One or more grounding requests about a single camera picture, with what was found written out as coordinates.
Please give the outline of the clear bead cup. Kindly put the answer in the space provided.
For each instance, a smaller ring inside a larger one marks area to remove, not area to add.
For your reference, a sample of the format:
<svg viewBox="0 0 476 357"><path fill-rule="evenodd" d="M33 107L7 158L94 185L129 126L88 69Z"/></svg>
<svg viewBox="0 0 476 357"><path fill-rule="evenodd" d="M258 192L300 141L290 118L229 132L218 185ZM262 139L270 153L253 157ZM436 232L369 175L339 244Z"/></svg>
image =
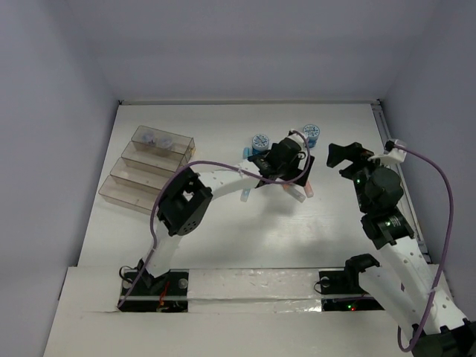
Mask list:
<svg viewBox="0 0 476 357"><path fill-rule="evenodd" d="M161 136L156 139L155 145L157 148L170 150L173 146L173 139L168 135Z"/></svg>
<svg viewBox="0 0 476 357"><path fill-rule="evenodd" d="M141 140L147 145L154 146L155 145L155 134L151 131L145 132L142 135Z"/></svg>

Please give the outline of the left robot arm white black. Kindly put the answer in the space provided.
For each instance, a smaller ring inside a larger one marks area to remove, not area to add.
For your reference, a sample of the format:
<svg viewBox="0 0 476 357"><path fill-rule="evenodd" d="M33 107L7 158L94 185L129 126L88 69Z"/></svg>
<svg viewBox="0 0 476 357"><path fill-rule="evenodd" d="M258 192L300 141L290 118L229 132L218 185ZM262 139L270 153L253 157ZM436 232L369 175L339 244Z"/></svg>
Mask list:
<svg viewBox="0 0 476 357"><path fill-rule="evenodd" d="M138 265L141 288L150 294L163 289L164 275L171 268L181 238L198 228L212 201L271 184L303 187L314 160L307 136L292 129L270 149L239 164L201 160L178 169L152 206L152 245Z"/></svg>

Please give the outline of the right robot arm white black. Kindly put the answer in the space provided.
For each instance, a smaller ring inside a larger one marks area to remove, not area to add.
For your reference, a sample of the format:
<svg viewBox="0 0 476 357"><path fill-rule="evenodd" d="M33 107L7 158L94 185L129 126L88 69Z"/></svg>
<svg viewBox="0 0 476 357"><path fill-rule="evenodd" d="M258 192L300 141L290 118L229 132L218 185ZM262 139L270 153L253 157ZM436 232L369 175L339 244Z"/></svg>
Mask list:
<svg viewBox="0 0 476 357"><path fill-rule="evenodd" d="M328 167L342 161L351 163L339 173L352 181L363 214L363 230L379 252L378 258L371 254L349 258L342 282L352 292L368 293L395 320L397 341L408 341L400 347L402 352L474 356L475 323L440 286L443 270L431 270L414 231L397 207L404 190L391 166L401 164L408 153L398 140L388 141L380 155L360 143L329 145Z"/></svg>

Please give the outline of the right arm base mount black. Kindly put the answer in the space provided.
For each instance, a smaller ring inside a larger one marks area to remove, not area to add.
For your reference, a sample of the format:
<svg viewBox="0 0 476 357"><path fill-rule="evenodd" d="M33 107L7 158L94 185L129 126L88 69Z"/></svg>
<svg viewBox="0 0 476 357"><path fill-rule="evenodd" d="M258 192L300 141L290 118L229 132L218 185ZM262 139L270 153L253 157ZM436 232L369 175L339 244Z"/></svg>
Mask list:
<svg viewBox="0 0 476 357"><path fill-rule="evenodd" d="M359 285L359 275L380 267L371 254L360 254L345 261L343 268L319 271L313 289L321 296L324 312L382 311L383 307Z"/></svg>

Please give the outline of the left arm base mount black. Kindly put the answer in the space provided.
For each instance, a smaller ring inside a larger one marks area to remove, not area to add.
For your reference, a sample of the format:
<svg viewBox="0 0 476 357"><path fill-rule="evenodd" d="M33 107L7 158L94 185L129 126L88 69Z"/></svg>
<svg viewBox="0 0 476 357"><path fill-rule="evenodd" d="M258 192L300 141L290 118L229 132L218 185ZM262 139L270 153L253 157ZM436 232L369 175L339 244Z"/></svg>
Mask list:
<svg viewBox="0 0 476 357"><path fill-rule="evenodd" d="M187 312L188 270L171 270L160 277L153 277L145 271L125 297L142 265L140 261L134 268L122 266L119 269L122 286L118 309L122 312Z"/></svg>

